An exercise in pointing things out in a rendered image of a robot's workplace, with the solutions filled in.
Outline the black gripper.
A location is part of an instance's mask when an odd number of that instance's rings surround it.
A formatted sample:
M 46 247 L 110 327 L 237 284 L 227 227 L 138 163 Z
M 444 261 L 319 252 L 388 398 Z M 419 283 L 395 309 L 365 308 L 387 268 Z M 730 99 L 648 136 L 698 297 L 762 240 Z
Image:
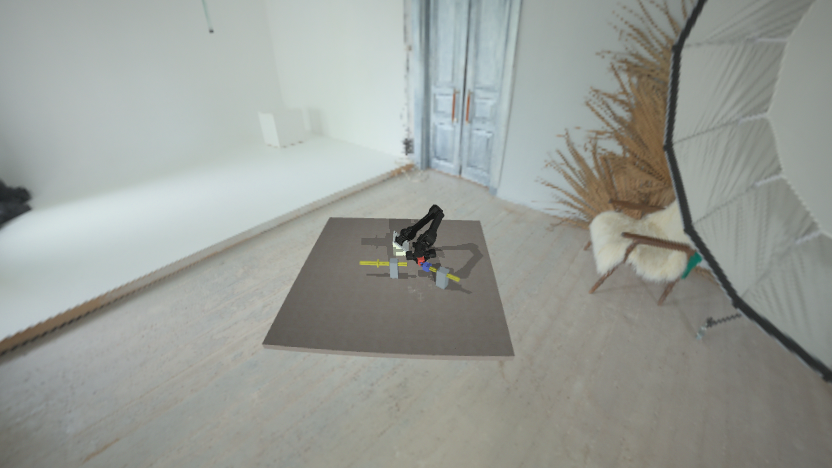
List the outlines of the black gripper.
M 429 250 L 426 251 L 426 248 L 425 248 L 425 252 L 424 252 L 423 256 L 424 256 L 425 262 L 430 258 L 436 258 L 435 249 L 429 249 Z M 412 253 L 412 251 L 406 251 L 406 259 L 407 260 L 414 260 L 418 264 L 417 257 L 414 256 L 414 253 Z

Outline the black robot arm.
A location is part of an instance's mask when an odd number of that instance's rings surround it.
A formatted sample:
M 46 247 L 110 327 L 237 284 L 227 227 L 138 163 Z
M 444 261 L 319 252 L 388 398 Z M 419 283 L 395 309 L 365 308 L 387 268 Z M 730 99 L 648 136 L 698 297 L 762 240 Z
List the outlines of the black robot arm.
M 421 258 L 424 255 L 425 248 L 429 249 L 436 241 L 437 229 L 443 218 L 443 210 L 438 205 L 432 205 L 429 209 L 428 214 L 424 216 L 420 221 L 418 221 L 414 226 L 402 229 L 400 231 L 400 235 L 398 237 L 395 236 L 395 242 L 402 246 L 402 243 L 404 243 L 406 240 L 411 241 L 412 239 L 414 239 L 414 237 L 416 237 L 417 231 L 419 231 L 423 226 L 425 226 L 428 222 L 430 222 L 433 219 L 429 229 L 426 230 L 424 234 L 420 234 L 420 236 L 417 239 L 417 242 L 412 242 L 412 246 L 413 248 L 415 248 L 414 256 L 417 258 Z M 429 243 L 429 245 L 426 243 L 426 241 Z

